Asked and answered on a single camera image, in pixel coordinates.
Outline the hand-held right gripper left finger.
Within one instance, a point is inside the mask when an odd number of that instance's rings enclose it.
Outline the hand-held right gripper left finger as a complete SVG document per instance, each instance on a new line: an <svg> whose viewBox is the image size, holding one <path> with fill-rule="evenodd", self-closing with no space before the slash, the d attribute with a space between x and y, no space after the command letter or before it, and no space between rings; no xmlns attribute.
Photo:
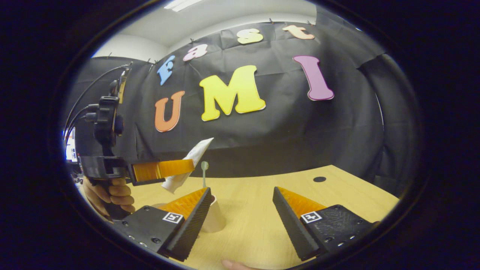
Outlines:
<svg viewBox="0 0 480 270"><path fill-rule="evenodd" d="M185 261L209 213L211 201L211 188L204 187L161 207L145 205L114 221L114 227L140 247Z"/></svg>

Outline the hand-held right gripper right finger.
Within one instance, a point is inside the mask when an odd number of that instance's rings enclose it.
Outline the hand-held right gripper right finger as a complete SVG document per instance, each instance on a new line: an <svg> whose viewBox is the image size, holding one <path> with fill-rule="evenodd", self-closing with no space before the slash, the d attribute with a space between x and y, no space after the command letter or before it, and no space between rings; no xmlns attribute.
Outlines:
<svg viewBox="0 0 480 270"><path fill-rule="evenodd" d="M338 252L375 226L343 205L326 207L279 186L273 202L301 261Z"/></svg>

